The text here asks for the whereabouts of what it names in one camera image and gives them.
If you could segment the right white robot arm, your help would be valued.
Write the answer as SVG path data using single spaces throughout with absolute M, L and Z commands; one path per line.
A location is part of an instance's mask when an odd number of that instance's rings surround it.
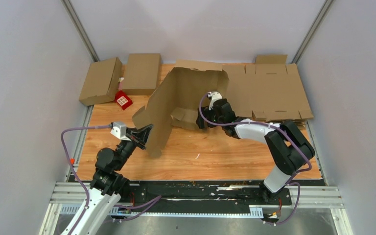
M 298 173 L 312 169 L 310 160 L 315 156 L 315 150 L 293 121 L 265 123 L 239 117 L 227 99 L 219 98 L 208 106 L 198 105 L 196 123 L 200 129 L 221 127 L 229 137 L 268 146 L 275 165 L 260 184 L 258 193 L 266 204 L 277 201 L 280 191 Z

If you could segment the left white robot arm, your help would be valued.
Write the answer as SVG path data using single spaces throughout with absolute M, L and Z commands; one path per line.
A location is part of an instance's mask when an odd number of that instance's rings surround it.
M 64 235 L 94 235 L 103 223 L 108 212 L 117 204 L 130 197 L 129 180 L 118 171 L 126 164 L 136 148 L 146 149 L 146 143 L 153 125 L 140 129 L 127 127 L 123 122 L 108 125 L 80 127 L 80 130 L 109 129 L 111 135 L 119 139 L 116 149 L 103 148 L 98 151 L 95 173 L 89 186 L 82 180 L 69 163 L 77 182 L 85 192 L 85 199 L 69 225 L 63 230 Z

